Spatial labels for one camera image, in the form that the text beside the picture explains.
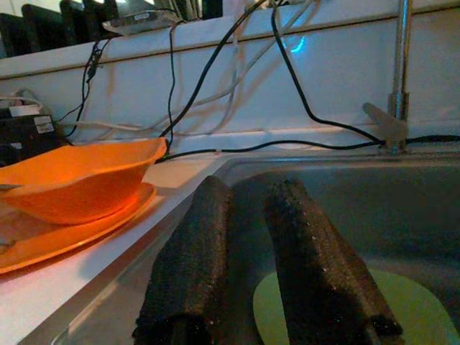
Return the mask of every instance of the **orange tray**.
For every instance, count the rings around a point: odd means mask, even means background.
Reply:
[[[1,234],[16,243],[0,254],[0,274],[69,252],[110,233],[146,209],[155,194],[152,185],[142,183],[129,205],[87,224],[49,224],[21,211],[7,213],[0,219]]]

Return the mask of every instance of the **faucet handle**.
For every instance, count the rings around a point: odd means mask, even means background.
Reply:
[[[409,132],[407,122],[396,119],[371,103],[364,103],[362,110],[372,121],[378,123],[379,132],[385,139],[387,147],[405,142]]]

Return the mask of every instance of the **stainless steel sink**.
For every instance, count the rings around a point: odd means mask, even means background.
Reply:
[[[460,330],[460,154],[316,154],[236,158],[216,172],[236,200],[229,228],[229,302],[222,344],[261,344],[257,283],[275,270],[262,214],[280,175],[303,181],[368,266],[407,276],[444,304]],[[31,333],[23,344],[132,344],[150,270],[190,198]]]

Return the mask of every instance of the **electrical wire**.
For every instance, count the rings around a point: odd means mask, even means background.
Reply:
[[[369,147],[369,146],[376,146],[380,144],[384,144],[384,142],[363,142],[361,144],[354,144],[348,146],[336,146],[336,145],[328,145],[328,144],[321,144],[319,142],[309,142],[308,140],[275,140],[273,142],[265,142],[264,144],[259,144],[256,146],[245,147],[242,149],[197,149],[193,151],[181,152],[175,155],[164,156],[160,158],[157,162],[166,162],[168,160],[173,160],[175,158],[189,156],[189,155],[198,155],[201,153],[243,153],[243,152],[251,152],[263,149],[264,147],[272,146],[272,145],[280,145],[280,144],[301,144],[301,145],[308,145],[312,147],[320,147],[322,149],[329,149],[329,150],[355,150],[361,147]]]
[[[74,109],[66,113],[62,118],[57,120],[57,122],[61,122],[62,120],[66,119],[69,115],[71,115],[75,111],[78,111],[77,117],[75,119],[75,124],[72,130],[68,134],[65,135],[66,137],[70,137],[77,129],[77,123],[80,121],[81,115],[85,108],[86,101],[88,100],[89,94],[91,92],[91,80],[96,76],[99,61],[102,57],[104,50],[109,44],[110,40],[111,38],[109,38],[104,43],[102,48],[99,48],[98,46],[100,41],[96,41],[94,43],[93,48],[91,50],[91,55],[88,61],[86,62],[85,68],[83,70],[83,77],[81,81],[81,102],[78,106],[76,106]]]
[[[271,23],[272,23],[272,30],[273,30],[273,35],[275,36],[275,39],[276,39],[276,43],[278,45],[278,48],[280,49],[280,52],[281,52],[281,55],[282,55],[282,58],[283,60],[285,61],[285,64],[287,66],[287,69],[289,70],[289,73],[291,75],[291,78],[294,82],[294,85],[295,85],[295,88],[297,89],[297,92],[299,94],[299,97],[302,101],[302,104],[303,104],[303,107],[305,108],[307,114],[309,115],[309,117],[314,121],[314,122],[318,122],[319,124],[326,124],[326,125],[329,125],[329,126],[335,126],[335,127],[340,127],[340,128],[343,128],[343,129],[348,129],[349,131],[353,131],[353,132],[356,132],[360,135],[362,135],[363,137],[366,137],[370,140],[372,140],[373,142],[380,142],[380,140],[378,138],[376,138],[375,136],[373,136],[372,134],[370,133],[367,133],[366,131],[363,131],[362,129],[359,129],[359,128],[356,128],[354,126],[350,126],[348,124],[342,124],[340,122],[335,122],[335,121],[329,121],[329,120],[323,120],[323,119],[320,119],[319,117],[317,117],[312,111],[311,111],[311,108],[310,106],[308,105],[308,101],[307,101],[307,98],[305,97],[305,94],[303,92],[303,89],[302,89],[302,86],[300,85],[300,82],[297,78],[297,75],[295,74],[295,71],[294,71],[294,67],[293,65],[291,64],[290,62],[290,59],[288,57],[288,54],[286,53],[286,49],[284,48],[283,44],[282,44],[282,40],[281,40],[281,37],[280,37],[280,33],[278,32],[278,28],[277,28],[277,25],[276,25],[276,13],[277,13],[277,8],[278,8],[278,5],[276,3],[276,1],[273,2],[273,10],[272,10],[272,17],[271,17]]]
[[[238,32],[234,32],[233,35],[231,36],[232,39],[232,44],[234,48],[234,56],[232,58],[232,65],[233,65],[233,73],[231,74],[231,83],[234,84],[235,80],[238,78],[238,59],[239,59],[239,45],[238,45]],[[212,128],[210,131],[207,133],[194,133],[194,135],[207,135],[213,132],[217,132],[221,128],[225,127],[228,120],[231,118],[232,114],[232,106],[233,106],[233,101],[235,97],[235,91],[236,91],[236,86],[232,88],[230,94],[229,94],[229,99],[226,102],[225,105],[225,111],[224,111],[224,116],[222,116],[222,119],[220,122]]]
[[[175,88],[175,71],[174,71],[174,46],[173,46],[173,35],[175,28],[177,26],[174,25],[170,29],[170,62],[171,62],[171,77],[172,77],[172,83],[171,83],[171,89],[170,89],[170,95],[167,99],[167,114],[170,120],[170,126],[171,126],[171,133],[170,133],[170,142],[167,145],[167,153],[169,154],[170,148],[173,145],[174,141],[174,131],[173,131],[173,115],[171,114],[171,102],[173,100],[173,94],[174,94],[174,88]]]
[[[220,53],[224,45],[226,44],[227,40],[230,38],[230,36],[238,29],[238,27],[244,22],[244,20],[252,13],[254,12],[257,7],[259,7],[265,0],[259,0],[255,4],[253,4],[251,7],[249,7],[241,16],[240,18],[235,22],[235,24],[231,27],[231,29],[224,35],[220,43],[217,45],[216,49],[214,50],[211,58],[209,61],[206,63],[203,72],[201,73],[200,78],[198,79],[198,83],[195,87],[195,90],[192,93],[192,96],[188,100],[187,104],[185,105],[184,109],[180,112],[180,114],[172,121],[172,124],[170,124],[160,135],[160,137],[164,137],[169,131],[173,130],[174,127],[179,123],[180,120],[183,119],[183,117],[187,114],[188,110],[191,108],[193,102],[196,99],[196,96],[198,95],[198,92],[200,92],[201,86],[203,85],[204,79],[206,78],[206,75],[208,74],[209,69],[214,63],[214,60],[217,58],[217,55]]]
[[[302,14],[306,11],[306,9],[314,2],[314,0],[306,0],[305,2],[302,3],[302,5],[299,7],[299,10],[296,11],[296,13],[290,18],[290,20],[285,24],[282,29],[280,29],[280,35],[283,35],[285,32],[287,32],[293,25],[294,23],[302,16]],[[235,88],[239,85],[239,83],[244,79],[246,74],[252,69],[252,67],[257,63],[257,61],[260,60],[260,58],[271,48],[276,43],[275,39],[270,40],[243,68],[241,74],[232,81],[232,84],[226,88],[225,90],[221,91],[220,93],[217,93],[215,95],[203,98],[199,101],[195,101],[191,107],[196,107],[196,106],[202,106],[204,104],[208,104],[213,101],[217,101],[229,94],[232,94],[235,90]],[[172,112],[172,116],[177,116],[180,114],[182,111],[181,110],[174,110]],[[163,122],[167,121],[169,118],[169,114],[166,114],[162,116],[159,120],[154,122],[153,124],[150,124],[148,126],[137,126],[133,124],[110,124],[106,123],[103,121],[80,121],[78,123],[76,122],[70,122],[70,123],[65,123],[63,125],[66,126],[73,126],[73,125],[78,125],[78,126],[85,126],[85,127],[106,127],[106,128],[111,128],[114,130],[119,130],[119,131],[126,131],[126,132],[150,132],[154,131],[158,128],[159,125],[161,125]],[[205,134],[211,134],[211,133],[182,133],[182,132],[176,132],[176,135],[205,135]]]
[[[426,135],[423,137],[416,137],[416,138],[409,138],[406,140],[406,144],[415,144],[415,143],[433,143],[433,142],[460,142],[460,136],[458,135]],[[260,150],[264,147],[269,147],[272,145],[279,145],[279,144],[302,144],[308,145],[312,147],[320,147],[323,149],[329,150],[355,150],[363,147],[371,147],[377,145],[383,145],[385,142],[378,141],[378,142],[363,142],[361,144],[354,144],[354,145],[347,145],[347,146],[336,146],[336,145],[328,145],[328,144],[321,144],[319,142],[309,142],[307,140],[276,140],[273,142],[265,142],[264,144],[259,144],[256,146],[245,147],[242,149],[197,149],[193,151],[186,151],[177,153],[175,155],[165,156],[160,158],[157,163],[166,162],[168,160],[174,160],[175,158],[185,157],[190,155],[199,155],[203,153],[243,153],[243,152],[251,152]]]

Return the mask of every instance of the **white countertop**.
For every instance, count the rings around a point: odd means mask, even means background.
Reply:
[[[130,221],[110,237],[71,255],[0,275],[0,344],[21,341],[225,161],[222,156],[201,155],[153,165],[144,181],[157,186],[157,196],[143,213],[149,216],[140,223]]]

